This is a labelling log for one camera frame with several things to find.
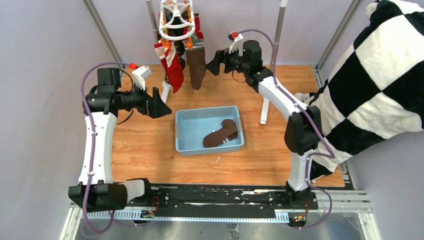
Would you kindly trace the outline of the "light blue plastic basket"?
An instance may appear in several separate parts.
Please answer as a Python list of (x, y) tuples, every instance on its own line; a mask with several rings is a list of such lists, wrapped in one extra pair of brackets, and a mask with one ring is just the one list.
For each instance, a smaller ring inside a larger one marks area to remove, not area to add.
[[(206, 148), (204, 138), (222, 127), (223, 120), (237, 126), (237, 138), (217, 147)], [(245, 143), (239, 108), (235, 105), (178, 110), (175, 113), (175, 149), (182, 156), (239, 151)]]

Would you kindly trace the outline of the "red snowflake christmas sock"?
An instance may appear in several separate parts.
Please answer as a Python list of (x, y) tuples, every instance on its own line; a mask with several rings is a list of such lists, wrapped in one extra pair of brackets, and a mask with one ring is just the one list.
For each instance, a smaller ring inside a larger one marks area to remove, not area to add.
[(154, 44), (154, 50), (162, 66), (164, 67), (169, 84), (173, 93), (176, 93), (184, 82), (184, 72), (178, 58), (178, 52), (173, 43), (165, 47), (161, 42)]

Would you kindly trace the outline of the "brown sock striped cuff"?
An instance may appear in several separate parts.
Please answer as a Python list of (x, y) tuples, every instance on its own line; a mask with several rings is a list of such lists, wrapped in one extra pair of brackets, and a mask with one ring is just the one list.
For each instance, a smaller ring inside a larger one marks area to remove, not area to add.
[(205, 148), (214, 148), (236, 139), (239, 135), (238, 127), (232, 119), (224, 119), (221, 128), (208, 134), (203, 139)]

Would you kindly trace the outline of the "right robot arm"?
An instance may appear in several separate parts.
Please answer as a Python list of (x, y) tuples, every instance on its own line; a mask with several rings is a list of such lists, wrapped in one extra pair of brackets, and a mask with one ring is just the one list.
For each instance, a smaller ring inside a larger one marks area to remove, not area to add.
[(221, 65), (224, 65), (224, 73), (242, 73), (246, 83), (268, 99), (287, 121), (284, 142), (292, 157), (290, 175), (283, 195), (272, 197), (270, 204), (292, 209), (310, 206), (311, 157), (320, 142), (320, 110), (308, 107), (283, 87), (275, 74), (264, 66), (262, 48), (256, 40), (245, 41), (241, 50), (233, 47), (217, 50), (206, 69), (217, 76)]

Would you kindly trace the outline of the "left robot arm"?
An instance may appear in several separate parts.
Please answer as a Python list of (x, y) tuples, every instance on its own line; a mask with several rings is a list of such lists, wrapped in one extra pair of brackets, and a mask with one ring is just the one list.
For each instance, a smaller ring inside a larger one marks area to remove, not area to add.
[(115, 183), (112, 174), (112, 143), (119, 111), (137, 110), (152, 119), (172, 113), (157, 87), (152, 89), (152, 95), (146, 90), (146, 79), (152, 74), (150, 67), (135, 66), (131, 74), (132, 90), (121, 91), (120, 69), (99, 68), (95, 89), (85, 95), (89, 109), (84, 111), (84, 161), (77, 185), (68, 188), (68, 197), (90, 213), (122, 210), (133, 199), (142, 207), (153, 201), (147, 179)]

